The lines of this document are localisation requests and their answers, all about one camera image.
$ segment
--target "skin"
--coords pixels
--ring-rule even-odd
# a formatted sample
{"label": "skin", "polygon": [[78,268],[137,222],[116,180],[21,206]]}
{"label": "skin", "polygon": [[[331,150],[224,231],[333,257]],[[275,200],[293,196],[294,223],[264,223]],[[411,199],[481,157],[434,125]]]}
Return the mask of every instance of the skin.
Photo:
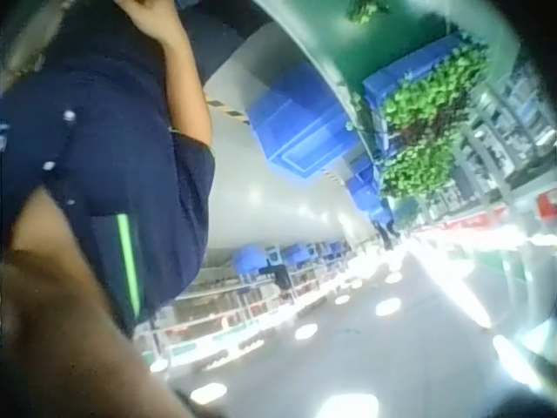
{"label": "skin", "polygon": [[[118,4],[163,47],[174,128],[209,145],[211,120],[174,3]],[[12,237],[0,266],[3,355],[36,398],[39,416],[190,417],[116,328],[70,224],[42,187]]]}

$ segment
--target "hanging plant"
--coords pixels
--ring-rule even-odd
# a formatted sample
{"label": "hanging plant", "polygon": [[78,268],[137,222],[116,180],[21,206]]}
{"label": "hanging plant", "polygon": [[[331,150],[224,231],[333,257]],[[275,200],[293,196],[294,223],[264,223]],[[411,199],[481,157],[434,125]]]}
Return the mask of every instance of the hanging plant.
{"label": "hanging plant", "polygon": [[388,11],[388,7],[377,0],[351,0],[348,20],[354,24],[366,24],[377,11]]}
{"label": "hanging plant", "polygon": [[420,195],[451,178],[452,149],[468,118],[471,89],[484,77],[486,47],[464,44],[418,82],[405,79],[382,106],[399,152],[386,161],[382,192]]}
{"label": "hanging plant", "polygon": [[386,121],[403,145],[420,141],[427,131],[442,135],[466,120],[470,90],[485,75],[486,48],[464,44],[418,82],[405,79],[382,106]]}
{"label": "hanging plant", "polygon": [[404,198],[433,192],[451,178],[453,144],[458,131],[440,138],[423,138],[416,146],[407,147],[386,161],[382,192]]}

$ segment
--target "blue plastic crate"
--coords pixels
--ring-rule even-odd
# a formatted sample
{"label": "blue plastic crate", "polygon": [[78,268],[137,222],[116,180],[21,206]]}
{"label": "blue plastic crate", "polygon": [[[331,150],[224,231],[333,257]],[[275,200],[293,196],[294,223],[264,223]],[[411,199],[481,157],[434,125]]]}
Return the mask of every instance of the blue plastic crate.
{"label": "blue plastic crate", "polygon": [[370,160],[366,152],[360,154],[358,157],[356,157],[350,162],[350,167],[352,168],[352,172],[354,174],[363,172],[366,168],[369,168],[371,165],[372,165],[372,161]]}
{"label": "blue plastic crate", "polygon": [[365,185],[366,184],[357,176],[352,176],[345,182],[346,189],[348,189],[348,192],[350,192],[352,196]]}
{"label": "blue plastic crate", "polygon": [[349,118],[309,64],[286,73],[248,109],[268,161],[307,179],[359,143]]}
{"label": "blue plastic crate", "polygon": [[333,241],[329,244],[329,246],[331,247],[331,252],[334,255],[342,254],[344,251],[344,246],[340,241]]}
{"label": "blue plastic crate", "polygon": [[381,205],[377,193],[369,185],[353,194],[352,198],[358,209],[362,211],[368,211]]}
{"label": "blue plastic crate", "polygon": [[289,266],[295,266],[311,258],[309,250],[304,244],[294,244],[285,248],[282,250],[282,257]]}
{"label": "blue plastic crate", "polygon": [[457,35],[449,35],[430,43],[425,48],[432,56],[433,65],[437,65],[451,55],[461,42]]}
{"label": "blue plastic crate", "polygon": [[399,87],[399,80],[387,71],[379,70],[364,80],[366,99],[371,108],[380,111],[383,102]]}
{"label": "blue plastic crate", "polygon": [[265,251],[256,245],[243,246],[232,255],[232,264],[237,274],[255,273],[267,265]]}
{"label": "blue plastic crate", "polygon": [[385,68],[397,80],[405,78],[411,81],[422,79],[431,72],[435,64],[435,57],[427,50],[414,51],[405,57],[398,59]]}
{"label": "blue plastic crate", "polygon": [[372,109],[380,111],[383,102],[397,90],[406,76],[414,81],[426,77],[459,44],[460,39],[456,35],[449,35],[376,71],[363,82],[367,102]]}

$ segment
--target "ceiling light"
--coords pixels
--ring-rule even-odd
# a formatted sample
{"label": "ceiling light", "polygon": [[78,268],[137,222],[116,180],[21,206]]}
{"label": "ceiling light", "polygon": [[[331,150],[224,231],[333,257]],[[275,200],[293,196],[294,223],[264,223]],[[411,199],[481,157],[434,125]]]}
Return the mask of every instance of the ceiling light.
{"label": "ceiling light", "polygon": [[350,285],[350,287],[352,289],[360,289],[362,286],[364,285],[364,282],[360,279],[356,279],[352,282],[352,284]]}
{"label": "ceiling light", "polygon": [[168,360],[156,359],[149,367],[153,373],[159,373],[168,368]]}
{"label": "ceiling light", "polygon": [[536,145],[544,145],[553,135],[555,135],[555,129],[550,129],[543,137],[541,137]]}
{"label": "ceiling light", "polygon": [[530,242],[535,246],[557,246],[557,235],[536,233],[530,238]]}
{"label": "ceiling light", "polygon": [[341,394],[331,397],[317,418],[376,418],[379,401],[372,394]]}
{"label": "ceiling light", "polygon": [[402,280],[402,274],[400,274],[400,272],[394,272],[386,276],[385,283],[391,285],[393,283],[398,283],[401,280]]}
{"label": "ceiling light", "polygon": [[350,300],[350,296],[347,294],[343,294],[339,296],[337,299],[334,300],[335,305],[344,305],[347,301]]}
{"label": "ceiling light", "polygon": [[528,385],[532,389],[540,388],[540,378],[511,341],[502,335],[495,335],[493,346],[497,351],[501,365],[513,379],[518,383]]}
{"label": "ceiling light", "polygon": [[298,328],[294,336],[296,340],[307,340],[312,338],[315,333],[317,333],[317,324],[307,324]]}
{"label": "ceiling light", "polygon": [[221,398],[226,392],[227,389],[225,385],[221,385],[220,383],[209,383],[199,389],[195,389],[191,392],[190,397],[199,405],[206,405],[209,402]]}
{"label": "ceiling light", "polygon": [[254,188],[250,190],[250,202],[252,202],[254,206],[261,205],[261,191],[259,189]]}
{"label": "ceiling light", "polygon": [[375,307],[375,313],[377,316],[387,316],[390,314],[394,314],[400,309],[400,299],[399,298],[391,298],[387,300],[383,300]]}

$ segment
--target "metal pillar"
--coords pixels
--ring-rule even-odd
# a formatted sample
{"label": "metal pillar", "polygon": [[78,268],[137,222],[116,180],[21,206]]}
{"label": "metal pillar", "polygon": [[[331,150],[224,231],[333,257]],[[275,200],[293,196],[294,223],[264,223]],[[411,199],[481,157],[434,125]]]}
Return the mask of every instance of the metal pillar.
{"label": "metal pillar", "polygon": [[489,116],[484,111],[482,111],[478,106],[474,107],[474,111],[478,114],[484,125],[487,126],[487,129],[489,129],[489,131],[493,134],[495,140],[501,144],[503,150],[511,159],[514,168],[518,170],[522,166],[522,162],[520,161],[520,158],[517,155],[516,151],[513,149],[513,147],[509,146],[507,142],[505,142],[505,139],[503,138],[501,133],[497,130]]}
{"label": "metal pillar", "polygon": [[534,138],[534,135],[532,135],[530,130],[527,128],[527,126],[524,125],[524,122],[522,122],[522,119],[520,118],[519,114],[514,110],[511,104],[508,103],[508,101],[505,98],[503,98],[499,94],[499,92],[495,90],[490,84],[487,85],[487,91],[491,94],[493,98],[495,98],[495,100],[501,105],[501,107],[503,107],[511,115],[511,117],[514,119],[514,122],[524,132],[524,136],[532,146],[532,152],[534,153],[534,156],[538,158],[540,154],[538,153],[538,146],[536,145],[536,140]]}
{"label": "metal pillar", "polygon": [[473,135],[472,131],[470,130],[470,127],[467,125],[463,125],[463,132],[470,146],[478,153],[481,160],[486,165],[487,170],[493,176],[495,183],[497,183],[497,186],[499,187],[503,201],[509,206],[509,210],[513,212],[514,211],[513,191],[511,190],[508,183],[505,181],[505,178],[503,177],[503,173],[499,170],[499,168],[495,164],[495,161],[493,161],[493,158],[487,151],[486,146],[483,145],[483,143]]}
{"label": "metal pillar", "polygon": [[247,324],[249,322],[249,319],[248,319],[247,315],[245,314],[244,302],[243,302],[242,298],[240,298],[240,295],[238,294],[238,292],[234,292],[234,294],[236,295],[236,301],[237,301],[238,306],[240,308],[240,316],[242,317],[242,321],[245,324]]}

